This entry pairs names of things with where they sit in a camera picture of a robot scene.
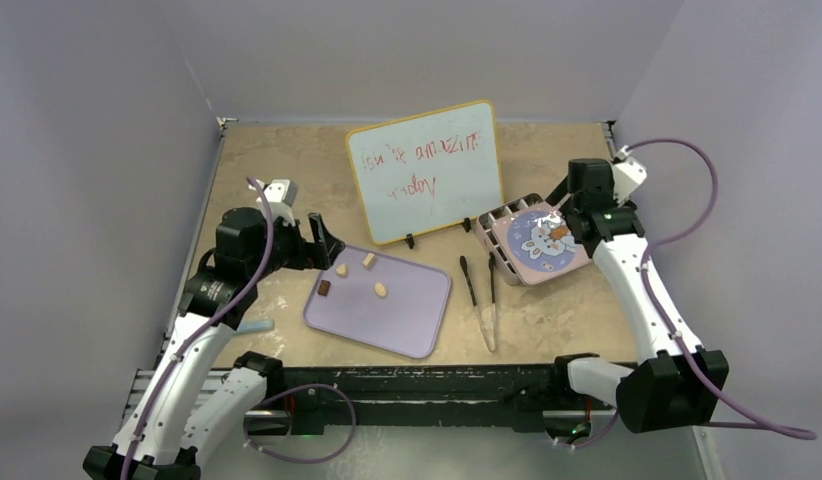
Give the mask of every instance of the wooden tabletop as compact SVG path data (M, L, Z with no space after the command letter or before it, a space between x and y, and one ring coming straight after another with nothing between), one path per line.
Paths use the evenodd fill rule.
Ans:
M255 206L247 175L264 181L290 178L299 185L294 213L304 220L303 235L308 240L306 216L319 212L329 231L347 244L449 273L453 286L434 351L424 359L411 359L308 327L302 310L318 272L281 270L259 284L259 298L244 320L270 318L275 329L236 336L215 366L230 367L247 350L275 356L288 366L536 363L582 352L598 353L610 361L636 359L623 312L593 265L535 287L509 287L499 279L498 349L488 352L458 264L460 255L467 256L470 265L478 266L471 268L474 285L487 286L486 252L461 226L420 236L413 250L404 242L374 246L344 144L355 127L230 124L197 258L213 247L214 229L226 210ZM570 159L608 157L597 124L500 124L497 141L506 200L532 192L546 196L566 174ZM490 299L481 295L482 315L488 318Z

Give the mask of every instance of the metal frame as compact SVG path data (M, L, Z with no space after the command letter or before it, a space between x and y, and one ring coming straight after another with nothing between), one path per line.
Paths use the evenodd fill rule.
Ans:
M189 275L201 226L207 212L211 189L225 147L226 119L221 122L221 139L217 150L213 175L204 196L202 210L185 261L180 288ZM614 122L602 124L603 132L613 156L616 151ZM168 332L176 318L174 304ZM203 382L192 415L223 385L228 369L209 372ZM553 365L477 365L477 366L399 366L399 367L313 367L285 368L285 379L290 385L304 383L333 384L352 398L359 425L427 425L427 426L509 426L517 432L549 433L564 431L584 420L584 405L575 393L554 397L559 391ZM140 370L135 376L131 393L123 413L125 422L137 407L154 371ZM522 380L531 380L521 384ZM466 388L456 388L464 382ZM297 421L294 434L319 434L326 424L343 424L348 418L346 406L340 399L322 392L303 392L296 396ZM273 419L283 423L287 414L278 409L249 411L247 419ZM594 415L608 418L608 405L595 402ZM450 419L447 424L443 419ZM709 480L724 480L712 436L706 429L693 427L698 453Z

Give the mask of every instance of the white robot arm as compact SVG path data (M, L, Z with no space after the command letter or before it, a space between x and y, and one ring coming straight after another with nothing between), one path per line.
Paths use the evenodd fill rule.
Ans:
M88 452L84 470L91 478L199 478L211 452L246 412L284 390L281 362L247 352L235 362L223 388L191 414L214 360L257 298L257 281L280 268L326 270L345 248L319 214L309 215L314 242L302 238L290 208L295 183L250 182L261 189L258 202L266 203L274 218L254 208L223 215L216 245L202 256L185 286L172 336L135 412L112 445Z
M728 363L720 351L707 351L673 304L650 259L643 259L647 239L629 199L646 179L643 165L625 148L612 162L571 160L568 176L547 197L561 211L577 243L582 244L608 279L629 322L638 366L625 368L593 355L563 357L567 383L574 392L593 396L618 409L632 432L699 425L711 418L717 398L696 378L675 339L685 339L689 353L708 378L722 388ZM662 320L641 277L646 269L660 304L674 319Z

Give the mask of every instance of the white wall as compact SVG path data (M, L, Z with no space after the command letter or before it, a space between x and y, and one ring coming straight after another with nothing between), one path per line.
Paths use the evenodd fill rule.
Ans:
M110 442L216 130L153 2L0 1L0 478L82 478Z
M727 476L822 479L822 1L687 0L617 134L683 137L713 156L714 215L656 263L728 357L726 391L820 433L720 431ZM705 204L705 168L673 147L637 154L650 172L638 198L649 236L678 231Z
M682 0L159 0L217 116L617 118Z

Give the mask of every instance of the handwritten red text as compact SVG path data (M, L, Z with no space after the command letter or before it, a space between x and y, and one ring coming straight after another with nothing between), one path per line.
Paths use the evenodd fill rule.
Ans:
M394 160L396 160L397 162L405 163L405 150L403 150L399 147L392 147L392 146L387 145L387 144L385 144L385 146L387 147L388 150L390 150L390 153L393 154Z
M431 215L432 210L435 208L436 183L437 177L431 177L431 179L417 178L417 174L414 174L411 176L411 183L394 188L393 191L387 194L387 196L398 202L407 197L413 197L414 195L422 194L423 196L426 196L426 194L428 194L428 196L432 199L432 206L429 209L429 215Z
M428 160L438 155L450 155L464 151L472 151L479 147L479 132L469 135L452 135L445 139L432 140L425 145L414 149L417 160Z
M384 163L384 156L375 152L365 155L362 151L361 163L364 165L365 170L375 170L376 167Z

